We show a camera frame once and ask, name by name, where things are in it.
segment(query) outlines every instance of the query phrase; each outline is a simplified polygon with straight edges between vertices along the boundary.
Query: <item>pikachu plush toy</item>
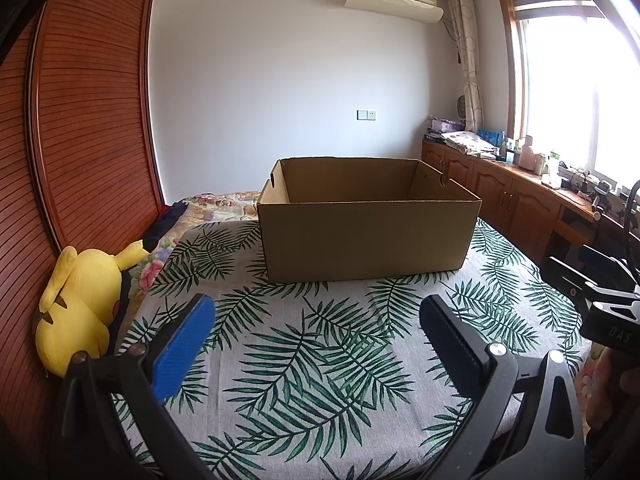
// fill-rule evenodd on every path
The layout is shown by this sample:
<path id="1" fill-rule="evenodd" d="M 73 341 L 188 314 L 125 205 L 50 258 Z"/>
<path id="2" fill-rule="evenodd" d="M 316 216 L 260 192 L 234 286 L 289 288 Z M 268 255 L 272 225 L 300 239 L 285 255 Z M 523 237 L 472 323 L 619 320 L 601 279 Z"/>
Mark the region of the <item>pikachu plush toy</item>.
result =
<path id="1" fill-rule="evenodd" d="M 62 250 L 38 304 L 36 348 L 47 370 L 64 377 L 76 352 L 85 350 L 94 359 L 104 355 L 120 298 L 120 271 L 148 254 L 142 240 L 115 256 L 98 249 Z"/>

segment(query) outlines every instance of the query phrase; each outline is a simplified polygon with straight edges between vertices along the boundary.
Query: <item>wardrobe door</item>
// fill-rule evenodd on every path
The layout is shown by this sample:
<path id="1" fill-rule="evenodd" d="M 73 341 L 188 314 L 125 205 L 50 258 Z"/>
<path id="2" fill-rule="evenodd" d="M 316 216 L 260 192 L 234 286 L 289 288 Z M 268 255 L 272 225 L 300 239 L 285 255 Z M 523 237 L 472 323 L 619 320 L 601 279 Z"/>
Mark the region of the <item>wardrobe door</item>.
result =
<path id="1" fill-rule="evenodd" d="M 31 336 L 31 319 L 56 261 L 25 136 L 32 33 L 33 22 L 0 66 L 0 416 L 18 444 L 37 458 L 46 448 L 58 382 L 47 381 Z"/>
<path id="2" fill-rule="evenodd" d="M 115 253 L 162 205 L 146 89 L 150 7 L 151 0 L 49 0 L 40 17 L 30 115 L 61 246 Z"/>

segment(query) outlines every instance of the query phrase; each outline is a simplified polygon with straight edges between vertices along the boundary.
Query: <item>open cardboard box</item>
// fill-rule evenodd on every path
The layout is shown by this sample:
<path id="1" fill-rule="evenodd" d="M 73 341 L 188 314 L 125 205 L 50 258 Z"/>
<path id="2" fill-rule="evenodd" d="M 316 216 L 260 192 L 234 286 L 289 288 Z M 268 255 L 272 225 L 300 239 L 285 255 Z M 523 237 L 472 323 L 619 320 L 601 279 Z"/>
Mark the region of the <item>open cardboard box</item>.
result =
<path id="1" fill-rule="evenodd" d="M 258 199 L 272 282 L 459 269 L 481 200 L 419 160 L 284 158 Z"/>

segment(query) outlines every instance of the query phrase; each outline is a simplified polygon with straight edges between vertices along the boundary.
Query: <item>folded fabric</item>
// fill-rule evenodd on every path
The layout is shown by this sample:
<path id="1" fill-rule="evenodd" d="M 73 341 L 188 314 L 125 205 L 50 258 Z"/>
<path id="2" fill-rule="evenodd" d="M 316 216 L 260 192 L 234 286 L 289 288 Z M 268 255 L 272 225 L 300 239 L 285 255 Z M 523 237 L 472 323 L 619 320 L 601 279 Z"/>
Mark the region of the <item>folded fabric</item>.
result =
<path id="1" fill-rule="evenodd" d="M 469 155 L 477 153 L 493 153 L 495 146 L 482 140 L 473 132 L 449 132 L 443 133 L 445 143 L 461 153 Z"/>

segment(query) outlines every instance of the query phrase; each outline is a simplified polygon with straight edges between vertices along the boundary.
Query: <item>window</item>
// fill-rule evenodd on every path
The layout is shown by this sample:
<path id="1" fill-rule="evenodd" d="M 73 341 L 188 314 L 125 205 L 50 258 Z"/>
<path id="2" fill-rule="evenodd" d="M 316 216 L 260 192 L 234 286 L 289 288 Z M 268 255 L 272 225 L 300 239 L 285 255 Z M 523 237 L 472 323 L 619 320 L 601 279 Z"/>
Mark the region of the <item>window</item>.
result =
<path id="1" fill-rule="evenodd" d="M 625 38 L 590 0 L 501 1 L 513 42 L 510 134 L 629 188 L 640 178 L 640 64 Z"/>

